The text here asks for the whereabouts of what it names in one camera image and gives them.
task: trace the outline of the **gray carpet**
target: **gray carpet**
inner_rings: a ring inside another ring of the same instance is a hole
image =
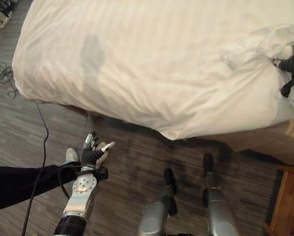
[[[0,60],[9,64],[30,3],[20,1],[12,20],[1,31]],[[39,167],[45,136],[39,113],[32,101],[19,95],[9,98],[10,89],[10,85],[0,84],[0,166]],[[179,213],[170,218],[167,230],[205,236],[206,209],[201,204],[201,193],[202,158],[206,152],[215,156],[222,188],[243,235],[265,235],[261,226],[273,212],[279,182],[277,163],[264,161],[265,157],[255,153],[231,153],[216,142],[169,142],[147,128],[104,117],[87,120],[86,116],[56,104],[41,104],[40,108],[50,131],[48,165],[62,164],[66,148],[82,147],[92,130],[100,134],[101,140],[116,142],[106,164],[110,176],[100,183],[85,235],[136,235],[146,204],[162,190],[164,168],[171,167],[180,189],[176,198]],[[0,210],[0,235],[20,235],[27,204],[25,201]],[[52,235],[65,204],[60,188],[36,197],[27,235]]]

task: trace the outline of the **mattress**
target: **mattress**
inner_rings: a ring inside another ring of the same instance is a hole
[[[293,118],[271,63],[293,40],[294,0],[34,0],[12,67],[28,99],[174,140]]]

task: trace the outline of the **wire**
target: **wire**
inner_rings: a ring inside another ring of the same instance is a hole
[[[10,98],[15,98],[17,96],[18,89],[12,84],[13,81],[13,70],[11,66],[8,66],[5,62],[0,61],[0,84],[9,83],[12,87],[12,91],[8,91],[7,95]]]
[[[42,115],[42,112],[40,111],[39,109],[39,106],[37,104],[37,102],[35,102],[36,106],[37,106],[37,109],[38,109],[38,112],[40,114],[40,117],[43,121],[43,124],[44,124],[44,127],[46,129],[46,137],[44,139],[44,143],[43,143],[43,146],[44,146],[44,159],[43,159],[43,164],[42,164],[42,167],[40,168],[40,171],[38,173],[38,176],[36,178],[36,181],[34,183],[34,186],[33,186],[33,191],[32,191],[32,194],[31,194],[31,198],[30,198],[30,201],[29,201],[29,205],[28,205],[28,209],[27,209],[27,214],[25,216],[25,221],[24,221],[24,224],[23,224],[23,229],[22,229],[22,236],[25,236],[25,232],[27,230],[27,225],[28,225],[28,220],[29,220],[29,215],[30,215],[30,210],[31,210],[31,206],[32,206],[32,202],[33,202],[33,198],[34,198],[34,195],[35,195],[35,190],[36,190],[36,187],[37,187],[37,183],[42,175],[42,172],[43,172],[43,169],[44,169],[44,166],[45,166],[45,162],[46,162],[46,141],[48,139],[48,135],[49,135],[49,132],[48,132],[48,128],[47,128],[47,125],[45,123],[45,120],[44,120],[44,117]]]
[[[70,196],[69,196],[69,194],[67,193],[67,191],[66,191],[66,189],[65,189],[65,187],[64,187],[64,185],[63,185],[63,182],[62,182],[62,171],[63,171],[63,169],[71,168],[71,169],[74,170],[75,175],[77,176],[77,170],[76,170],[76,168],[81,168],[81,167],[82,167],[81,165],[80,165],[80,166],[64,165],[64,166],[61,166],[61,167],[59,168],[58,172],[57,172],[57,178],[58,178],[58,182],[59,182],[60,188],[62,189],[64,195],[65,195],[68,199],[70,199]]]

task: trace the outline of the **fabric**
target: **fabric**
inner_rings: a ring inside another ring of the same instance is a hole
[[[35,195],[49,191],[59,186],[55,165],[46,166],[38,181]],[[31,197],[33,186],[40,168],[0,167],[0,209],[20,203]],[[62,172],[62,182],[67,183],[75,178],[75,172],[66,168]]]
[[[174,140],[293,118],[270,60],[292,40],[294,0],[34,0],[12,67],[28,99]]]

